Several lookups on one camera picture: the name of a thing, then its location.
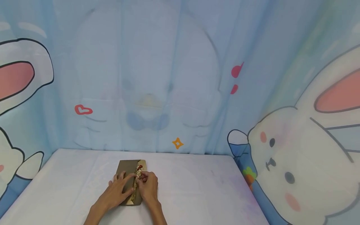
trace pink cheek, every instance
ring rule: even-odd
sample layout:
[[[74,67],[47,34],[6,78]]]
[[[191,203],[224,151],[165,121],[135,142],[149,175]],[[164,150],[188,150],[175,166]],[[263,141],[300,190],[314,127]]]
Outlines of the pink cheek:
[[[288,205],[296,212],[300,212],[300,204],[298,203],[298,201],[296,200],[296,198],[289,193],[285,194],[285,199],[288,203]]]
[[[261,142],[263,142],[263,143],[266,142],[266,134],[265,134],[265,132],[263,132],[263,131],[260,133],[260,140],[261,140]]]

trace kraft paper envelope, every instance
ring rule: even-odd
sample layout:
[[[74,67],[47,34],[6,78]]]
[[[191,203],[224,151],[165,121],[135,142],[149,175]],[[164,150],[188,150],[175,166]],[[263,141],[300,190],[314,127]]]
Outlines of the kraft paper envelope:
[[[146,167],[146,161],[141,159],[136,160],[120,160],[119,166],[117,168],[116,173],[120,174],[122,171],[125,171],[125,177],[128,174],[135,173],[136,169],[139,165],[143,166],[143,171],[147,171]],[[135,178],[131,178],[124,186],[123,193],[125,193],[127,190],[131,189],[135,185]],[[136,188],[134,193],[126,198],[123,203],[121,203],[121,206],[138,206],[141,204],[143,199],[140,196],[139,189]]]

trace white tablecloth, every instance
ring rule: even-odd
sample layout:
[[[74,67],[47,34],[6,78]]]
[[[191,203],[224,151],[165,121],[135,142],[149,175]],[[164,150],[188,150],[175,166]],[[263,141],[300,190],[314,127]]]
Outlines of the white tablecloth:
[[[57,150],[0,225],[82,225],[119,160],[145,159],[159,179],[169,225],[268,224],[230,156]],[[152,224],[144,204],[118,207],[100,224]]]

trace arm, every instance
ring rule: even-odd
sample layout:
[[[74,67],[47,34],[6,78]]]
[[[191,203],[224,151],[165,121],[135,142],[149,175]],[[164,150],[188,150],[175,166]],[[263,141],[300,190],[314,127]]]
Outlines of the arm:
[[[120,205],[120,203],[132,194],[134,191],[133,189],[130,189],[125,193],[122,193],[122,190],[130,178],[135,177],[135,174],[129,174],[125,178],[124,174],[125,171],[123,171],[120,176],[115,174],[114,181],[109,181],[108,188],[99,197],[95,204],[91,206],[84,225],[98,225],[108,210]]]
[[[136,181],[141,197],[150,211],[153,224],[167,225],[161,203],[157,198],[158,178],[153,172],[142,171],[140,179]]]
[[[147,204],[154,225],[167,225],[159,201]]]
[[[95,203],[91,206],[89,215],[87,216],[84,225],[98,225],[106,212],[107,210],[104,206],[101,206],[99,203]]]

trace red mark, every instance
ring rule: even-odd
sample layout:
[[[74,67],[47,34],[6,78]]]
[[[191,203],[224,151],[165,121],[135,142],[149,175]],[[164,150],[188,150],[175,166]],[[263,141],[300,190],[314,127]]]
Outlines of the red mark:
[[[285,194],[285,199],[288,202],[289,206],[296,212],[300,212],[300,204],[298,203],[298,201],[296,200],[296,198],[289,193]]]
[[[237,78],[240,74],[241,68],[243,68],[244,63],[241,64],[241,66],[234,66],[233,69],[231,70],[231,75],[234,78]]]
[[[89,115],[93,113],[93,110],[90,108],[86,108],[83,105],[76,105],[75,112],[78,115]]]
[[[235,94],[235,92],[238,90],[238,85],[234,84],[233,89],[231,90],[230,94]]]
[[[260,140],[261,142],[265,143],[267,138],[266,138],[266,133],[265,132],[261,132],[260,133]]]

